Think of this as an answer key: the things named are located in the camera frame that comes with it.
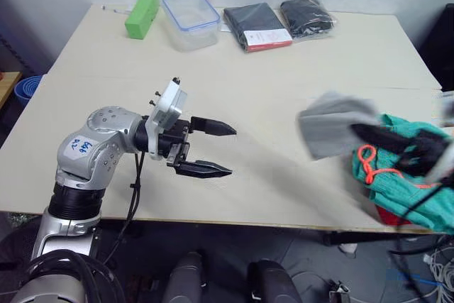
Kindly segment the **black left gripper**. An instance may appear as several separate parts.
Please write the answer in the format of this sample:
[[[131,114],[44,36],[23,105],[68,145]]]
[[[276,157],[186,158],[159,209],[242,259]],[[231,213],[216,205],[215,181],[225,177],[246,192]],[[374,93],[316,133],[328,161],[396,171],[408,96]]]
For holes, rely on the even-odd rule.
[[[232,136],[237,131],[227,123],[213,119],[192,116],[191,121],[177,119],[175,124],[164,130],[158,136],[158,155],[166,159],[167,165],[173,167],[178,175],[200,179],[225,177],[232,174],[232,170],[214,162],[196,160],[188,162],[187,154],[190,143],[188,135],[194,131],[201,131],[212,136]]]

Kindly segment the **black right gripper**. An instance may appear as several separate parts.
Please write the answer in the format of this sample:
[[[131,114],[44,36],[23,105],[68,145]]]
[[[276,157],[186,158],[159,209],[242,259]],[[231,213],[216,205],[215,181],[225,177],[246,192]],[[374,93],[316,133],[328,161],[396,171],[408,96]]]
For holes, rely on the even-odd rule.
[[[362,141],[385,150],[404,150],[400,170],[411,176],[425,176],[449,146],[449,140],[434,134],[418,134],[409,139],[381,126],[355,123],[350,126]]]

